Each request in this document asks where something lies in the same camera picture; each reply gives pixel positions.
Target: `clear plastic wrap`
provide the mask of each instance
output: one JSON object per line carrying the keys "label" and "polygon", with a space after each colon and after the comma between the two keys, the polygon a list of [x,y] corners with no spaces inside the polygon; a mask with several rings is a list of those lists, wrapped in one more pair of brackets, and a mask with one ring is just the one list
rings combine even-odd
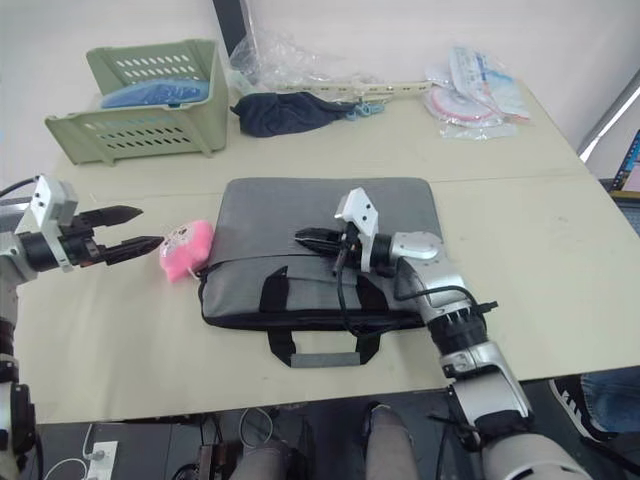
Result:
{"label": "clear plastic wrap", "polygon": [[429,66],[425,75],[435,86],[425,93],[424,103],[439,120],[445,138],[515,135],[514,122],[530,118],[515,79],[502,65],[472,49],[452,48],[448,68]]}
{"label": "clear plastic wrap", "polygon": [[497,61],[466,47],[449,52],[449,69],[456,90],[496,113],[517,120],[529,120],[520,88]]}
{"label": "clear plastic wrap", "polygon": [[[327,101],[354,101],[359,97],[358,86],[381,83],[372,75],[354,70],[344,58],[316,54],[296,45],[284,35],[266,30],[255,30],[234,48],[229,57],[231,66],[258,91],[282,92],[284,87],[331,83],[349,86],[342,92],[316,93]],[[236,76],[232,82],[241,93],[247,86]]]}
{"label": "clear plastic wrap", "polygon": [[470,100],[457,91],[435,86],[423,97],[427,110],[439,120],[444,138],[487,140],[517,133],[504,116]]}

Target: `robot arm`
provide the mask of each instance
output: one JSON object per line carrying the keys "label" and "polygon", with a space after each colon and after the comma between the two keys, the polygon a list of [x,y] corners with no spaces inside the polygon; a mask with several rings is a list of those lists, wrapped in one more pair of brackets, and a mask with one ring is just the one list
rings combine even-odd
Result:
{"label": "robot arm", "polygon": [[447,389],[450,421],[467,450],[483,451],[486,479],[590,479],[559,445],[529,433],[529,401],[487,335],[484,314],[497,303],[478,304],[442,240],[428,232],[378,233],[378,213],[362,188],[340,201],[335,217],[343,223],[343,233],[305,229],[296,240],[318,253],[337,255],[337,263],[391,272],[395,299],[417,303],[440,352],[442,371],[453,380]]}
{"label": "robot arm", "polygon": [[35,409],[29,387],[19,384],[13,332],[18,317],[16,287],[39,272],[60,267],[113,265],[153,251],[163,237],[137,237],[107,248],[95,243],[94,228],[125,223],[142,210],[116,206],[74,216],[78,201],[65,182],[41,176],[30,210],[38,232],[0,232],[0,480],[14,480],[36,442]]}

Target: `gray laptop bag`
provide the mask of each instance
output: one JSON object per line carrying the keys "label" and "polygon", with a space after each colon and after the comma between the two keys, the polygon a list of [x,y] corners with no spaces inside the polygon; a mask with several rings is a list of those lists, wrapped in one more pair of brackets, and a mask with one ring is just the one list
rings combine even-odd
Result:
{"label": "gray laptop bag", "polygon": [[[291,367],[361,365],[378,351],[380,336],[360,337],[356,351],[300,354],[291,332],[343,330],[335,259],[294,240],[303,228],[339,229],[340,198],[363,187],[379,212],[380,232],[430,231],[441,236],[429,185],[414,178],[246,178],[226,188],[209,267],[201,272],[202,317],[223,328],[266,331],[271,351]],[[393,299],[394,280],[345,270],[352,324],[375,332],[424,326],[414,301]]]}

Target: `pink plush toy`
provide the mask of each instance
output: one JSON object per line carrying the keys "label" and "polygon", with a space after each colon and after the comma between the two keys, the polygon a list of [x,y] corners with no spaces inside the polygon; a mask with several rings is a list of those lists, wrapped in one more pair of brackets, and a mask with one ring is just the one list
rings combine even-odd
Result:
{"label": "pink plush toy", "polygon": [[160,266],[170,282],[193,274],[209,259],[213,227],[205,220],[182,225],[165,238],[160,246]]}

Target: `power outlet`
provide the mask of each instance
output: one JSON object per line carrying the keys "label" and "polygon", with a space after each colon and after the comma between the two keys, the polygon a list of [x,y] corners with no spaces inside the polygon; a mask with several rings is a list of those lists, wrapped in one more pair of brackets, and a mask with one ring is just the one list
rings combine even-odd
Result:
{"label": "power outlet", "polygon": [[93,452],[102,450],[104,457],[100,460],[91,460],[87,480],[111,480],[117,449],[118,442],[96,442],[93,444]]}

